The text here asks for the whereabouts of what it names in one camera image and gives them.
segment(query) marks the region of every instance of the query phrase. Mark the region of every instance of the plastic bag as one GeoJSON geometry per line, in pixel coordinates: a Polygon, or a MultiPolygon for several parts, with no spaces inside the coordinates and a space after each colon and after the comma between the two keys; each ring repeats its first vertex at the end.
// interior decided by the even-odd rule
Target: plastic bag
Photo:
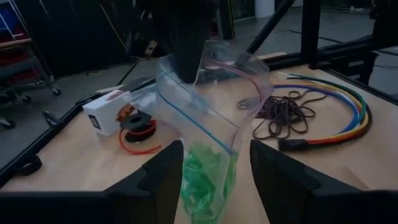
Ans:
{"type": "Polygon", "coordinates": [[[268,68],[214,40],[205,44],[195,83],[182,83],[173,64],[172,55],[160,58],[156,85],[136,93],[131,104],[155,117],[163,147],[183,141],[180,196],[190,223],[221,223],[235,183],[242,133],[272,92],[268,68]],[[251,106],[237,109],[248,98],[251,106]]]}

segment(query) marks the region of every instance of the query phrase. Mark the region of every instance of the table surface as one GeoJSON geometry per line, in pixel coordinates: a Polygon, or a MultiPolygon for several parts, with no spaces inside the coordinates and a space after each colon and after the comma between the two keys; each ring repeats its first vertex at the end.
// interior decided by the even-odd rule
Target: table surface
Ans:
{"type": "MultiPolygon", "coordinates": [[[[322,78],[354,89],[372,109],[374,120],[370,131],[361,139],[317,151],[288,155],[362,190],[398,189],[398,149],[395,149],[398,144],[398,107],[326,72],[310,70],[305,65],[282,71],[322,78]]],[[[286,82],[286,77],[278,71],[271,72],[272,83],[286,82]]],[[[276,90],[274,95],[285,95],[289,90],[276,90]]],[[[317,94],[309,93],[304,100],[317,97],[317,94]]],[[[330,136],[341,131],[352,117],[348,106],[332,97],[308,106],[317,115],[308,122],[307,134],[293,134],[292,138],[330,136]]],[[[229,201],[225,223],[268,223],[249,163],[251,131],[260,122],[260,119],[255,119],[244,133],[237,163],[236,186],[229,201]]],[[[266,125],[258,133],[266,136],[266,125]]],[[[275,140],[264,142],[277,149],[275,140]]],[[[154,135],[145,142],[130,146],[144,149],[158,143],[154,135]]],[[[109,138],[97,135],[83,113],[70,122],[38,155],[44,163],[39,171],[27,177],[11,179],[1,191],[104,190],[133,173],[154,156],[130,156],[119,148],[116,135],[109,138]]],[[[185,223],[181,209],[177,210],[175,222],[185,223]]]]}

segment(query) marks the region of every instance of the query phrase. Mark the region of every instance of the blue cable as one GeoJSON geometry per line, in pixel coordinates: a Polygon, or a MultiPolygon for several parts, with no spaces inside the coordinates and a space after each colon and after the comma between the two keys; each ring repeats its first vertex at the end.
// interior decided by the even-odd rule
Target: blue cable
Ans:
{"type": "Polygon", "coordinates": [[[344,130],[339,132],[339,134],[354,129],[360,123],[359,111],[358,111],[357,107],[355,106],[355,104],[352,101],[350,101],[349,99],[347,99],[344,96],[342,96],[341,94],[339,94],[339,93],[336,93],[334,91],[324,90],[322,88],[317,88],[315,86],[303,86],[303,85],[289,85],[289,84],[285,85],[285,84],[282,84],[282,85],[274,85],[274,88],[304,88],[304,89],[308,89],[308,90],[317,91],[319,93],[323,93],[323,94],[326,94],[326,95],[334,96],[335,98],[345,102],[353,110],[354,116],[353,116],[353,119],[351,120],[350,124],[347,127],[345,127],[344,130]]]}

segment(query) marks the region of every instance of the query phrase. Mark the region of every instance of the floor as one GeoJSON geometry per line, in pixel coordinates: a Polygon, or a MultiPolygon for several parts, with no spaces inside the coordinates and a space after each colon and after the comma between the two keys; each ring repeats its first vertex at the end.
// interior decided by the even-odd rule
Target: floor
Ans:
{"type": "MultiPolygon", "coordinates": [[[[268,19],[241,21],[236,24],[236,42],[234,49],[245,51],[268,19]]],[[[341,42],[354,40],[369,35],[373,22],[365,14],[341,14],[322,12],[320,37],[341,42]]],[[[300,50],[301,8],[291,9],[278,23],[269,38],[264,42],[257,55],[284,51],[294,53],[300,50]]],[[[319,40],[319,47],[334,44],[328,40],[319,40]]],[[[398,53],[396,49],[386,49],[398,53]]],[[[156,60],[140,61],[137,67],[127,76],[123,83],[140,77],[153,77],[156,60]]],[[[396,75],[397,59],[394,56],[380,54],[370,79],[370,85],[390,95],[398,93],[398,76],[396,75]]],[[[41,111],[48,110],[56,117],[62,117],[73,104],[83,95],[98,89],[117,84],[129,70],[130,65],[123,65],[89,75],[77,74],[57,80],[61,96],[53,96],[48,90],[34,90],[26,95],[32,97],[30,104],[0,106],[0,114],[13,119],[17,126],[12,130],[0,128],[0,169],[21,153],[30,143],[38,138],[46,129],[41,111]]]]}

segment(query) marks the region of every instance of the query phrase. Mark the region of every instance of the white box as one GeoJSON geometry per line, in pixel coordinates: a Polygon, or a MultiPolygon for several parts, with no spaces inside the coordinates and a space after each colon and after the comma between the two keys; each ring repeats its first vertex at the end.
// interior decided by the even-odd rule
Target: white box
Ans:
{"type": "Polygon", "coordinates": [[[128,104],[131,98],[129,91],[114,90],[83,106],[97,133],[110,136],[120,129],[116,121],[121,108],[128,104]]]}

